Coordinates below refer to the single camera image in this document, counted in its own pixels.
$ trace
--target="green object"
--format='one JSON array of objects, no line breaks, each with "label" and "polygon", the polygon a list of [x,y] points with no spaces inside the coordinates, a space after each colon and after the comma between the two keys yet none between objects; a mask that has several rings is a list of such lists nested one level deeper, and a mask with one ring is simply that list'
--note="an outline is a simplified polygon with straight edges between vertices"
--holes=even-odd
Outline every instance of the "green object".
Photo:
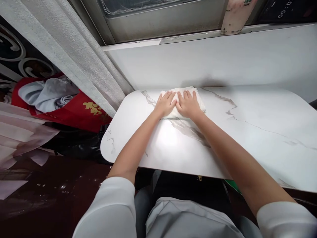
[{"label": "green object", "polygon": [[233,180],[228,180],[228,179],[225,179],[225,181],[231,186],[234,188],[234,190],[236,190],[238,193],[240,193],[242,195],[242,193],[240,192],[237,184],[233,181]]}]

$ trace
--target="white wall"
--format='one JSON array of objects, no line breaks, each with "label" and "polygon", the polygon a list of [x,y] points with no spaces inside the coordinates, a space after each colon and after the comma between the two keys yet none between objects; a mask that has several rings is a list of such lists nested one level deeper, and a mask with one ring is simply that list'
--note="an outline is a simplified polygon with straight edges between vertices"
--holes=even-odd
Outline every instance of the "white wall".
[{"label": "white wall", "polygon": [[317,24],[136,45],[104,47],[135,90],[272,84],[317,99]]}]

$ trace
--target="forearm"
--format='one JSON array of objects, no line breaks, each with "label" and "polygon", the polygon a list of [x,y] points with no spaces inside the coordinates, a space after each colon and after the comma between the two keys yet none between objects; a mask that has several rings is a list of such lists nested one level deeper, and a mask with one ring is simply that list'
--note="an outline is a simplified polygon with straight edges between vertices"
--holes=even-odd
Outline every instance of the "forearm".
[{"label": "forearm", "polygon": [[136,170],[159,120],[160,116],[154,111],[148,116],[119,153],[108,178],[123,177],[134,184]]},{"label": "forearm", "polygon": [[295,202],[242,146],[205,114],[196,116],[193,121],[224,163],[255,216],[265,204]]}]

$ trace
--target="red bag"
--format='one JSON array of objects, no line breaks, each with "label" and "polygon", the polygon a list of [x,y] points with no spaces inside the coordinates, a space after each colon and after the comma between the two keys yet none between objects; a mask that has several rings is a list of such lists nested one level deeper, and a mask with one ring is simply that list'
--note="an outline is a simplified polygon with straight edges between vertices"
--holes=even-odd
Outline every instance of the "red bag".
[{"label": "red bag", "polygon": [[[58,78],[62,75],[63,73],[59,73],[49,78]],[[30,114],[34,117],[96,133],[100,131],[101,125],[111,122],[112,118],[82,91],[79,91],[79,93],[62,108],[52,112],[38,114],[34,106],[28,105],[19,97],[18,91],[22,86],[28,83],[42,80],[41,78],[22,78],[14,87],[11,104],[29,110]]]}]

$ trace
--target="gray pants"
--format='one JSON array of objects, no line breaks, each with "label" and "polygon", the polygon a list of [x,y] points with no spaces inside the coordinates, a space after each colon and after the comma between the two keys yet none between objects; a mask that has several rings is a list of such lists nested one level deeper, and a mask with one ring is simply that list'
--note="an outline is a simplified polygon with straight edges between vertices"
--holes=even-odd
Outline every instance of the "gray pants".
[{"label": "gray pants", "polygon": [[[145,238],[145,223],[153,208],[152,193],[153,188],[148,186],[141,189],[134,198],[137,238]],[[239,230],[245,238],[263,238],[259,228],[252,221],[243,216],[240,216],[238,221],[240,223]]]}]

